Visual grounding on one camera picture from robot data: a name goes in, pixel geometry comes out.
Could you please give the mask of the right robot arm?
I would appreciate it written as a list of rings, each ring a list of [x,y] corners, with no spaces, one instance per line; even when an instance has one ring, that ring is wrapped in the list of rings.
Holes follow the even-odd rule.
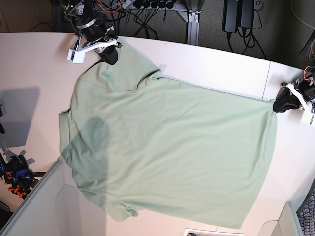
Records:
[[[67,59],[75,64],[84,62],[87,52],[96,52],[103,62],[114,65],[118,60],[114,26],[103,12],[96,10],[97,0],[70,0],[64,8],[64,18],[74,27],[76,41],[68,50]]]

